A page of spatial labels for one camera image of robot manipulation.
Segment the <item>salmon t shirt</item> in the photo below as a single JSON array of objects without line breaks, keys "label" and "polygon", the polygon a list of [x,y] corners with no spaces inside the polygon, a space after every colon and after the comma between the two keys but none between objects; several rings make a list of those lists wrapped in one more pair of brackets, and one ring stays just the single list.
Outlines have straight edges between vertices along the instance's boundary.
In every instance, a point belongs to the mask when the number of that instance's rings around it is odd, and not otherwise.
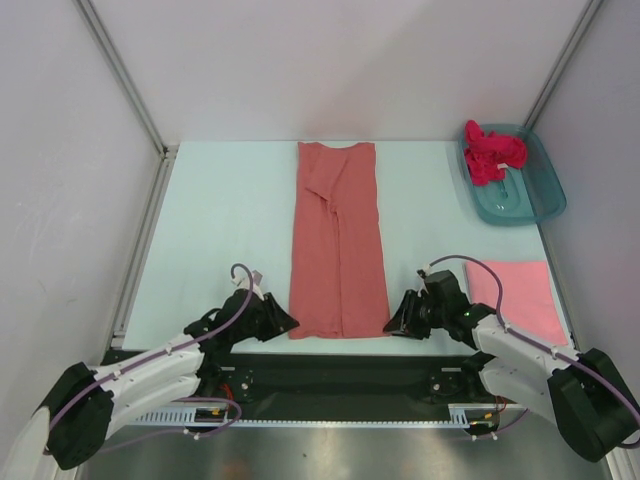
[{"label": "salmon t shirt", "polygon": [[372,143],[298,145],[289,312],[293,339],[383,334],[390,310]]}]

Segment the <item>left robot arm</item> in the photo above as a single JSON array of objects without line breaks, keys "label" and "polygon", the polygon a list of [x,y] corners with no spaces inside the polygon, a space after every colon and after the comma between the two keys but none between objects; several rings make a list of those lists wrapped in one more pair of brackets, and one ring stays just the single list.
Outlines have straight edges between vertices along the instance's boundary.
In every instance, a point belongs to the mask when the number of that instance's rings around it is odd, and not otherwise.
[{"label": "left robot arm", "polygon": [[61,470],[80,466],[130,421],[192,395],[214,397],[219,360],[235,344],[265,342],[298,325],[271,294],[238,289],[161,347],[102,367],[68,367],[42,402],[50,414],[45,454]]}]

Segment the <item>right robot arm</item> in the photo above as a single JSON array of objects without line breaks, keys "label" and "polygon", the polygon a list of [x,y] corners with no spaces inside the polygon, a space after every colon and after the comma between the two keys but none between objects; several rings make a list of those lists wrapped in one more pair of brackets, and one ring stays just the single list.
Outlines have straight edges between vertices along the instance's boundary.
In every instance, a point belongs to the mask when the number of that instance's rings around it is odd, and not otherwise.
[{"label": "right robot arm", "polygon": [[385,332],[422,340],[443,329],[475,350],[461,376],[473,401],[512,400],[546,419],[580,457],[597,462],[630,447],[639,431],[639,404],[611,358],[592,348],[551,345],[502,318],[497,308],[472,303],[450,271],[419,273],[423,286],[405,292]]}]

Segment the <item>folded pink t shirt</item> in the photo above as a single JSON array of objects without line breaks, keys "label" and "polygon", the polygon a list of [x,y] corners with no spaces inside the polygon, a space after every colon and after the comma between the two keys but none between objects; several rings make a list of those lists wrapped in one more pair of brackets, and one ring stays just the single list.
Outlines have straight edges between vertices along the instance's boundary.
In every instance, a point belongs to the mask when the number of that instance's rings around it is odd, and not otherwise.
[{"label": "folded pink t shirt", "polygon": [[[484,264],[502,283],[501,313],[506,320],[550,344],[568,344],[545,262],[484,261]],[[465,272],[472,302],[496,307],[498,286],[493,276],[471,261],[465,263]]]}]

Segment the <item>teal plastic bin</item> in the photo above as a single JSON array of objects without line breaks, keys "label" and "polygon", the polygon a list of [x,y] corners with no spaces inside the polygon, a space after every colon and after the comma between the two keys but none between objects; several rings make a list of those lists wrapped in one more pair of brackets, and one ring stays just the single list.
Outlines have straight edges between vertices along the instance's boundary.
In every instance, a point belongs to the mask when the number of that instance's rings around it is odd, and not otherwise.
[{"label": "teal plastic bin", "polygon": [[480,127],[486,133],[495,131],[523,140],[528,160],[522,169],[509,168],[503,181],[474,186],[464,160],[464,126],[458,137],[458,158],[478,216],[490,225],[511,227],[540,224],[563,213],[566,196],[539,137],[516,124],[484,124]]}]

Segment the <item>crimson t shirt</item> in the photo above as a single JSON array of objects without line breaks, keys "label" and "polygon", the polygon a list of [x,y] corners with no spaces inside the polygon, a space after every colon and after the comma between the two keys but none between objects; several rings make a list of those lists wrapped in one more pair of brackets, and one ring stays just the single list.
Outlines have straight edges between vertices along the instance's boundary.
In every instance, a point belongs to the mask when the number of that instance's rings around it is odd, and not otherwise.
[{"label": "crimson t shirt", "polygon": [[464,160],[474,186],[503,181],[509,168],[522,169],[528,160],[523,140],[495,131],[486,133],[474,120],[466,123],[464,140]]}]

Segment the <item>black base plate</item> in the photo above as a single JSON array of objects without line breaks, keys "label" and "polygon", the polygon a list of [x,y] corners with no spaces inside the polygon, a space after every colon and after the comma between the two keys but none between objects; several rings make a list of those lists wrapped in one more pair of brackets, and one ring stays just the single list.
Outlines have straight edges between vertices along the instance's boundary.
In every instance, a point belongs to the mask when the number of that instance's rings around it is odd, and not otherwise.
[{"label": "black base plate", "polygon": [[416,419],[436,405],[491,404],[469,356],[228,354],[195,397],[230,394],[253,419]]}]

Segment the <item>left aluminium post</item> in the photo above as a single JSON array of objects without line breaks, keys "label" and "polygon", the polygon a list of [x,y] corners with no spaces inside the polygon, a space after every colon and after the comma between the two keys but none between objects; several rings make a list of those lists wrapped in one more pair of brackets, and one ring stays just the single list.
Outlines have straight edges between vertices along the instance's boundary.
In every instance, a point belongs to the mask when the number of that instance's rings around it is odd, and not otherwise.
[{"label": "left aluminium post", "polygon": [[74,0],[73,4],[89,33],[94,38],[107,67],[113,74],[125,100],[129,103],[134,116],[153,149],[158,155],[164,157],[167,152],[167,146],[94,2],[90,0]]}]

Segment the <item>aluminium post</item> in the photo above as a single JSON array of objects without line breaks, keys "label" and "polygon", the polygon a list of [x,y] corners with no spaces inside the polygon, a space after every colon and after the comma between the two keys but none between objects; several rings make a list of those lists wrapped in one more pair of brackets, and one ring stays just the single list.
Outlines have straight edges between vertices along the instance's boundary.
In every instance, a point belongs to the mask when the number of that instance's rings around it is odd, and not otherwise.
[{"label": "aluminium post", "polygon": [[134,116],[153,149],[158,155],[164,157],[167,152],[167,146],[94,2],[90,0],[74,0],[73,4],[89,33],[94,38],[107,67],[113,74],[125,100],[129,103]]},{"label": "aluminium post", "polygon": [[534,129],[539,122],[543,112],[560,85],[564,74],[567,72],[572,60],[577,55],[594,22],[606,4],[606,0],[589,0],[586,2],[523,122],[525,128]]}]

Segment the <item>right aluminium post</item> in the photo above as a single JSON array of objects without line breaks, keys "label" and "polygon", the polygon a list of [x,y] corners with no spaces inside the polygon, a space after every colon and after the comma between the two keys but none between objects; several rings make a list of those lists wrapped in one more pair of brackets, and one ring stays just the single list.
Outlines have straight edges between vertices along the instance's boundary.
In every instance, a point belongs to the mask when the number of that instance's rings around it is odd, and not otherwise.
[{"label": "right aluminium post", "polygon": [[606,4],[606,0],[589,0],[586,2],[523,122],[525,128],[534,129],[539,122],[543,112],[560,85],[564,74],[567,72],[572,60],[577,55],[594,22]]}]

